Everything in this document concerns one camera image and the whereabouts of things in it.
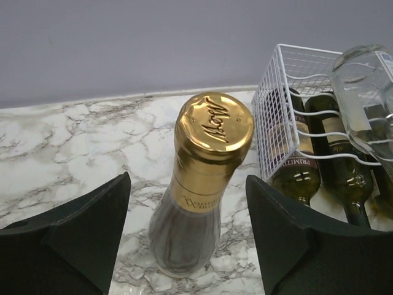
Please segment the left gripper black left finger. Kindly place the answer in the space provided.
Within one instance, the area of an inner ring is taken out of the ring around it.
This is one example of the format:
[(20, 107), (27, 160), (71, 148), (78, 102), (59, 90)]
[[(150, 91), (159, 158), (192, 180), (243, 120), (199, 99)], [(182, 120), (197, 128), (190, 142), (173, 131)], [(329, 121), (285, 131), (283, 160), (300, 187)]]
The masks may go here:
[(108, 294), (131, 179), (1, 229), (1, 294)]

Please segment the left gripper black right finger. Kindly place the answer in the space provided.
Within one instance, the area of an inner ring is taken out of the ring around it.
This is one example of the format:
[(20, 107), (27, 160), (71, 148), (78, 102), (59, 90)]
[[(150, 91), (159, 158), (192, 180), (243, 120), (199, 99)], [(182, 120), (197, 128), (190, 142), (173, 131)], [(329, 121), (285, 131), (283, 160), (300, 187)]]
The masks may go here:
[(259, 177), (246, 198), (266, 294), (391, 294), (392, 233), (353, 226)]

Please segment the red wine bottle gold cap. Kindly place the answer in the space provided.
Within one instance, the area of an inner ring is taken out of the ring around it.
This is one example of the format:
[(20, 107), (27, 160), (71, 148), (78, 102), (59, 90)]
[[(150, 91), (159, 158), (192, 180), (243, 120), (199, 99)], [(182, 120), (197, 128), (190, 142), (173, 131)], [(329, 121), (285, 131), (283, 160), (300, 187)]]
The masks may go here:
[(174, 126), (173, 174), (148, 228), (150, 252), (165, 275), (188, 277), (212, 258), (220, 203), (253, 132), (250, 110), (226, 93), (200, 93), (182, 106)]

